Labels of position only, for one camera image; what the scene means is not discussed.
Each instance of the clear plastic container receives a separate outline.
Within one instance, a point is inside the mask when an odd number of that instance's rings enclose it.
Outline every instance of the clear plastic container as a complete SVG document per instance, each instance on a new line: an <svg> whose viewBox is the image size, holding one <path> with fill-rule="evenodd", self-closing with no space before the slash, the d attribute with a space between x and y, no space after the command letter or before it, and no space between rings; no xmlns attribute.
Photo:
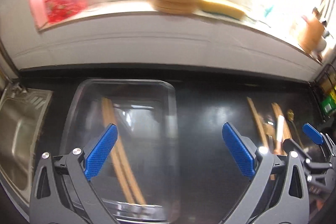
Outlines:
<svg viewBox="0 0 336 224"><path fill-rule="evenodd" d="M124 160L121 154L117 156L124 179L116 170L116 158L113 158L116 156L111 153L100 174L91 179L98 196L120 221L173 222L179 216L180 204L174 88L158 80L84 81L69 109L62 136L62 154L84 147L104 130L106 101L110 107L113 106L118 128L117 142L122 140L125 151ZM125 158L142 201L132 187L134 181L127 176ZM69 177L64 178L73 204L81 209ZM133 202L127 199L121 181L124 185L126 181Z"/></svg>

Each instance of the sink basin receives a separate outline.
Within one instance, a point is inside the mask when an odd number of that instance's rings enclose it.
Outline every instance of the sink basin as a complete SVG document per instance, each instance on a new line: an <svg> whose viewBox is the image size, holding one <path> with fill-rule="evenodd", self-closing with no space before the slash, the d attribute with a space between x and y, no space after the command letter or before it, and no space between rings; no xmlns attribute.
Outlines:
<svg viewBox="0 0 336 224"><path fill-rule="evenodd" d="M13 190L29 203L35 142L51 91L7 88L0 101L0 171Z"/></svg>

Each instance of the sponge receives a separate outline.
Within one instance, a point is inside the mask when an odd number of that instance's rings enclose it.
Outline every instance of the sponge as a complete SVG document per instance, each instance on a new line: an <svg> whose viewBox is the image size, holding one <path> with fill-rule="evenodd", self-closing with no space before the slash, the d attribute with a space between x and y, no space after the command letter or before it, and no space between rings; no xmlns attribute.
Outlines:
<svg viewBox="0 0 336 224"><path fill-rule="evenodd" d="M198 7L208 13L222 14L238 20L246 16L242 7L228 0L198 0Z"/></svg>

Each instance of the wooden chopstick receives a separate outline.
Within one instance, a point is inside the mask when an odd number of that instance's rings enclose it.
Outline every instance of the wooden chopstick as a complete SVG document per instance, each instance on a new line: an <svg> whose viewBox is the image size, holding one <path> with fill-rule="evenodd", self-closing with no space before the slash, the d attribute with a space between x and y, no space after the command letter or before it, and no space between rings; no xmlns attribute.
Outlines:
<svg viewBox="0 0 336 224"><path fill-rule="evenodd" d="M277 103L273 103L272 107L273 107L273 111L274 111L274 114L276 115L277 119L278 119L279 115L284 116L280 106ZM292 134L289 130L286 119L285 119L285 123L284 123L284 126L283 126L283 140L285 140L285 139L292 139Z"/></svg>
<svg viewBox="0 0 336 224"><path fill-rule="evenodd" d="M254 107L253 101L250 97L247 97L247 101L249 102L249 105L250 105L250 108L251 108L251 111L252 111L252 114L253 114L253 117L254 117L254 121L257 125L262 145L268 148L268 142L267 142L266 134L265 134L263 125L261 124L261 121L259 119L259 115L257 113L257 110Z"/></svg>
<svg viewBox="0 0 336 224"><path fill-rule="evenodd" d="M103 114L103 123L104 126L108 126L109 123L114 123L111 120L111 115L110 115L110 107L109 107L109 100L107 98L103 98L101 101L101 110L102 110L102 114ZM120 160L117 154L117 147L116 144L114 146L114 148L111 150L110 152L110 156L112 159L112 163L114 166L114 170L115 170L115 174L117 176L117 179L119 181L120 187L124 193L124 196L126 198L127 203L134 203L134 199L132 196L132 193L129 189L125 174L121 168L121 164L120 164Z"/></svg>
<svg viewBox="0 0 336 224"><path fill-rule="evenodd" d="M110 122L112 122L113 124L115 124L117 126L117 121L114 115L114 108L113 108L113 104L112 101L105 98L106 99L106 106L109 109L109 116L110 116ZM119 156L120 162L121 162L121 167L123 168L123 171L126 175L127 181L130 185L130 188L133 192L133 195L135 197L135 199L137 200L138 204L140 205L145 205L146 200L144 199L142 192L140 190L140 187L137 183L137 180L135 179L135 176L132 172L131 166L129 164L123 143L121 138L119 137L117 142L115 143L115 148L117 151L117 155Z"/></svg>

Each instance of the kitchen counter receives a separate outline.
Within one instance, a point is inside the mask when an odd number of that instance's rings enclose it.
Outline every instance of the kitchen counter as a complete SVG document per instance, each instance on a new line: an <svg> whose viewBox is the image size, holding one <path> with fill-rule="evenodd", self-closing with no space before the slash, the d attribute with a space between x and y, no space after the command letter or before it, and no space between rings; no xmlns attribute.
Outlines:
<svg viewBox="0 0 336 224"><path fill-rule="evenodd" d="M302 125L309 122L316 126L321 122L308 84L281 79L131 67L26 70L22 75L24 86L53 91L36 146L36 159L45 151L58 155L68 109L83 80L101 77L158 79L172 84L176 89L181 174L178 223L183 224L219 223L244 192L248 178L241 175L226 148L221 127L225 122L232 122L242 135L251 138L257 146L261 145L247 96L252 98L263 117L270 115L275 119L272 102L277 102L284 113L291 108L306 147L314 144L303 135Z"/></svg>

